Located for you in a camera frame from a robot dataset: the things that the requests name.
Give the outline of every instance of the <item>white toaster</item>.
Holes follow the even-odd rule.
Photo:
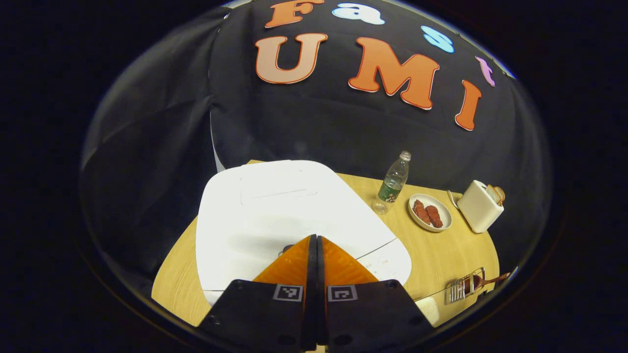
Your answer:
[[[485,232],[504,211],[486,192],[486,185],[477,180],[458,200],[458,208],[475,233]]]

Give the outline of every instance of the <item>blue letter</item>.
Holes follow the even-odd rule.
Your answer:
[[[342,3],[338,4],[340,9],[335,9],[332,11],[332,14],[336,17],[346,18],[346,19],[361,19],[362,21],[370,24],[384,24],[386,23],[379,16],[380,13],[378,10],[360,4],[352,4],[352,3]]]
[[[437,46],[448,53],[453,53],[453,42],[451,39],[447,38],[447,36],[443,33],[440,33],[433,28],[421,26],[421,29],[425,32],[423,36],[430,42],[430,44]]]

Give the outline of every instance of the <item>brown spoon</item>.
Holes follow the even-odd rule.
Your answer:
[[[478,276],[477,274],[474,274],[473,275],[474,288],[475,290],[480,290],[485,285],[488,285],[489,283],[505,280],[506,278],[508,278],[508,276],[510,276],[510,272],[504,273],[499,277],[493,278],[492,280],[485,281],[482,279],[482,277]],[[465,295],[469,293],[471,293],[471,278],[467,278],[465,280]]]

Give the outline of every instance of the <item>white plate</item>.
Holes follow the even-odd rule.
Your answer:
[[[438,210],[438,215],[440,215],[440,220],[443,222],[443,226],[440,228],[436,228],[423,222],[412,210],[412,206],[414,205],[414,201],[416,200],[421,201],[425,207],[436,207],[436,209]],[[452,214],[449,213],[447,207],[445,207],[445,205],[443,205],[440,201],[433,198],[432,196],[425,195],[423,193],[416,193],[410,196],[410,200],[408,200],[408,211],[410,212],[412,219],[414,219],[416,223],[418,223],[421,227],[427,229],[430,232],[442,232],[452,225]]]

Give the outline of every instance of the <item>sausage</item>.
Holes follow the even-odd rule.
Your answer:
[[[440,228],[443,226],[443,222],[440,220],[440,215],[438,214],[438,209],[434,206],[427,206],[425,211],[428,213],[428,217],[432,222],[432,225],[436,228]]]
[[[428,216],[425,206],[419,200],[414,201],[414,214],[416,214],[425,224],[430,225],[430,216]]]

